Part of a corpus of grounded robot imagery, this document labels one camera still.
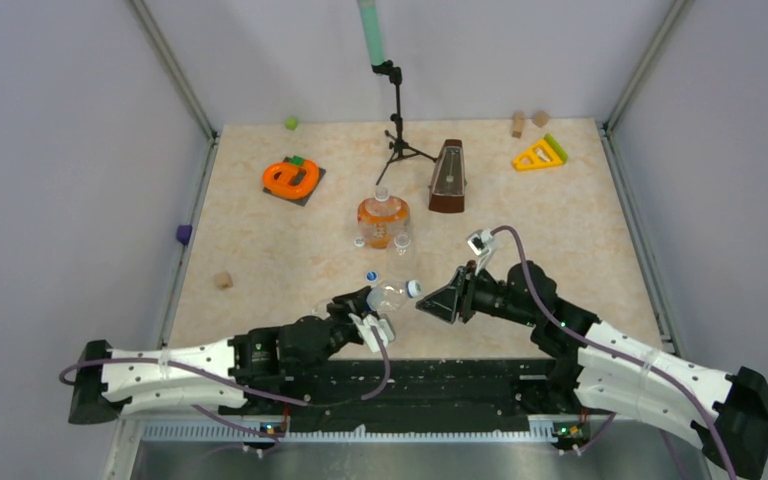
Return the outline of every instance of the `mint green cylinder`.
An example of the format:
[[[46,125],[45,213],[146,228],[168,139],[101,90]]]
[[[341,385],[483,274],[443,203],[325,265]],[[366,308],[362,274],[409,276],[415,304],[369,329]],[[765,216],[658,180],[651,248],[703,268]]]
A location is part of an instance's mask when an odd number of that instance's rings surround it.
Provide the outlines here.
[[[366,37],[366,49],[369,63],[378,66],[384,63],[384,46],[381,43],[381,27],[378,26],[378,11],[375,0],[358,0],[360,21],[363,23],[363,36]]]

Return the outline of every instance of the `transparent jar with orange band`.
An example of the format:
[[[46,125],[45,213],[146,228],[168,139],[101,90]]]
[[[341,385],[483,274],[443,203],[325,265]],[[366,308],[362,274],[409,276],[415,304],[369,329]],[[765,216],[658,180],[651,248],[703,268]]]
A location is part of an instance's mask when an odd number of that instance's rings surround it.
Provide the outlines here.
[[[375,196],[358,205],[358,228],[367,245],[387,248],[396,235],[407,231],[410,207],[399,197],[390,195],[385,187],[377,187]]]

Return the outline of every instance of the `wooden block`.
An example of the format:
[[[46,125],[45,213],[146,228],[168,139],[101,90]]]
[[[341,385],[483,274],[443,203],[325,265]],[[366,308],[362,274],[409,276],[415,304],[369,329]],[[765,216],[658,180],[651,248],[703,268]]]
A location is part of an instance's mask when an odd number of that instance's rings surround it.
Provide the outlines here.
[[[552,117],[550,117],[549,114],[543,110],[537,110],[534,113],[534,116],[531,118],[531,121],[534,122],[534,124],[538,127],[543,128],[547,123],[549,123],[549,119],[551,118]]]
[[[225,290],[234,286],[234,281],[231,279],[231,274],[228,272],[219,272],[213,276],[213,284],[219,290]]]
[[[511,136],[514,138],[522,137],[522,130],[525,128],[525,113],[522,110],[517,110],[514,113],[514,128],[511,130]]]

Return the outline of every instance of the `table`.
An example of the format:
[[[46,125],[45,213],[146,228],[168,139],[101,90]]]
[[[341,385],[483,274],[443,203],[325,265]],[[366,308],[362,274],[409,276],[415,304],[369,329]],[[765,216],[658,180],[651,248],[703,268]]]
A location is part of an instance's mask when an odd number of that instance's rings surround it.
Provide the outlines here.
[[[479,228],[510,224],[530,259],[558,284],[566,300],[597,313],[649,345],[660,337],[592,119],[553,119],[544,128],[527,122],[522,138],[510,120],[408,122],[411,145],[436,156],[443,141],[463,141],[466,211],[430,212],[433,163],[422,157],[392,165],[382,185],[411,207],[420,252],[420,279],[431,292],[458,265],[474,258],[464,239]],[[319,301],[367,284],[366,272],[385,270],[385,251],[357,248],[358,203],[374,193],[389,158],[385,122],[226,126],[172,327],[170,345],[183,347],[283,325],[308,314]],[[566,165],[515,172],[511,160],[545,133],[569,154]],[[299,155],[327,170],[305,207],[261,191],[261,174],[286,156]],[[502,234],[488,270],[505,278],[517,256]],[[219,290],[213,276],[228,271],[234,286]],[[531,330],[477,314],[449,325],[413,308],[391,315],[393,358],[544,357]],[[376,358],[350,345],[335,358]]]

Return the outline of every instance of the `black tripod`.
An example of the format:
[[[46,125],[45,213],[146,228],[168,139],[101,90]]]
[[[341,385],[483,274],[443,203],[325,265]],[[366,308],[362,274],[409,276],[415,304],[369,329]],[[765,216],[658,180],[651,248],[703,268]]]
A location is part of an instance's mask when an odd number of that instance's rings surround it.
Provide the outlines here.
[[[402,69],[393,65],[391,60],[387,60],[381,65],[373,65],[372,71],[378,75],[386,75],[390,79],[390,83],[396,86],[396,113],[390,115],[390,121],[396,124],[396,136],[390,133],[389,130],[384,130],[384,135],[391,140],[390,149],[393,153],[390,155],[390,159],[384,165],[384,170],[381,171],[381,175],[378,176],[378,180],[375,184],[381,183],[381,179],[384,178],[384,174],[387,173],[387,168],[391,163],[404,160],[406,158],[416,157],[422,155],[425,158],[430,159],[432,162],[436,162],[437,159],[431,155],[417,150],[411,147],[408,142],[402,138],[402,131],[404,130],[404,120],[402,119],[402,97],[399,87],[402,85]]]

